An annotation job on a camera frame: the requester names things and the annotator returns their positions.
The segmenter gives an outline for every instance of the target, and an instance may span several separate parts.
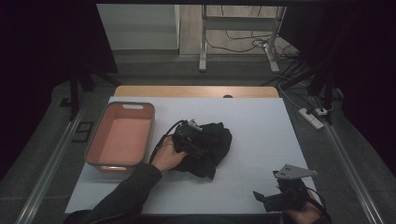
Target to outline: white wall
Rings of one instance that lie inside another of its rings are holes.
[[[97,7],[112,49],[178,49],[178,6]]]

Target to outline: human hand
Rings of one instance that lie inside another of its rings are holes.
[[[315,200],[311,191],[308,191],[309,196]],[[312,203],[306,202],[303,208],[299,211],[297,210],[286,210],[284,211],[286,215],[293,219],[296,224],[312,224],[314,221],[318,220],[321,213],[318,208],[316,208]]]
[[[163,144],[158,149],[151,164],[157,167],[161,172],[171,170],[175,168],[185,156],[187,156],[187,152],[182,151],[177,153],[172,137],[167,136],[165,140],[163,140]]]

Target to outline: gray-rimmed container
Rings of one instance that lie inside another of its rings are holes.
[[[107,105],[85,161],[100,171],[130,173],[146,155],[155,122],[150,103],[112,102]]]

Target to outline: person's left hand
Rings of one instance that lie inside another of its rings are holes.
[[[187,156],[187,152],[182,151],[177,153],[172,141],[172,136],[167,136],[158,149],[151,164],[157,167],[161,172],[171,170],[175,168],[185,156]]]

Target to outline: black sleeve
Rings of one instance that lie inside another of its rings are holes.
[[[319,219],[314,221],[312,224],[332,224],[332,223],[326,217],[320,217]]]
[[[139,208],[146,201],[151,189],[161,180],[161,172],[151,164],[139,164],[128,177],[108,194],[82,223],[97,223],[118,217],[140,214]]]

